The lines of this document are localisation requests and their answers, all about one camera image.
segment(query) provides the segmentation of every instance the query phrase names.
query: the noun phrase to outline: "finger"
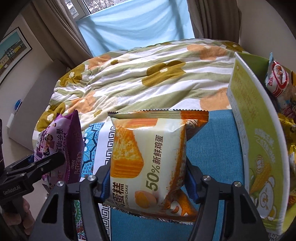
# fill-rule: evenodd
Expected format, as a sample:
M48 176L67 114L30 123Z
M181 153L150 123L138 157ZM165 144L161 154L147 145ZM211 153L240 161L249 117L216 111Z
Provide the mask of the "finger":
M31 211L29 210L24 218L23 225L25 229L28 229L33 226L35 219L33 218Z
M7 212L4 212L2 214L6 224L8 226L11 226L11 225L18 225L22 222L22 219L20 217L20 215L18 213L7 213Z
M24 201L24 203L23 203L24 211L27 213L30 210L30 204L24 198L23 198L23 201Z
M25 231L25 234L30 235L32 230L33 230L33 226L29 227L28 229L25 229L24 231Z

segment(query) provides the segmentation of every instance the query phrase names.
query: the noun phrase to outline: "light blue curtain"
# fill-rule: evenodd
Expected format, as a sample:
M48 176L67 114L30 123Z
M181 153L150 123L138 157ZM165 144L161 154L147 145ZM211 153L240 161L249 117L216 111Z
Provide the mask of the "light blue curtain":
M186 0L129 0L77 21L93 56L194 38Z

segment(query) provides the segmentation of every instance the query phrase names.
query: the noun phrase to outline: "black clamp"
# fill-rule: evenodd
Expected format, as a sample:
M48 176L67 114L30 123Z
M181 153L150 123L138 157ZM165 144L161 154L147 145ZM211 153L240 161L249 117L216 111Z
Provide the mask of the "black clamp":
M9 213L20 214L22 220L26 213L23 209L23 196L34 190L33 184L42 178L42 175L54 170L65 163L62 153L56 152L37 162L31 163L32 156L27 156L2 170L0 176L0 206ZM22 223L8 228L0 215L0 233L4 240L28 240Z
M217 182L203 175L199 167L187 159L185 185L194 178L196 192L193 198L200 203L197 220L189 241L212 241L216 226L219 200L224 200L223 226L220 241L268 241L261 217L246 189L239 181L232 184Z
M189 241L212 241L219 200L225 200L220 241L268 241L263 222L247 191L240 182L219 183L187 160L186 183L194 185L189 196L200 203L197 220ZM57 183L43 205L29 241L77 241L71 200L79 199L87 241L108 241L98 203L105 201L110 182L110 161L95 175L80 183Z

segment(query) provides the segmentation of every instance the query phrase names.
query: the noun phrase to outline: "window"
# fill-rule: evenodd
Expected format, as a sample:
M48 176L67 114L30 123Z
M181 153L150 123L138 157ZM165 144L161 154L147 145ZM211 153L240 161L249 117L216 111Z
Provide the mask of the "window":
M75 20L127 0L64 0Z

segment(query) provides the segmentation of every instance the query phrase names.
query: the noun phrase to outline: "picture frame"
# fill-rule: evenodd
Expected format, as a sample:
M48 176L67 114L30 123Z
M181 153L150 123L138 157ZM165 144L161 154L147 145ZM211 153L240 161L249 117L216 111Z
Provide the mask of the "picture frame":
M13 67L31 50L32 47L19 27L3 38L0 42L0 85Z

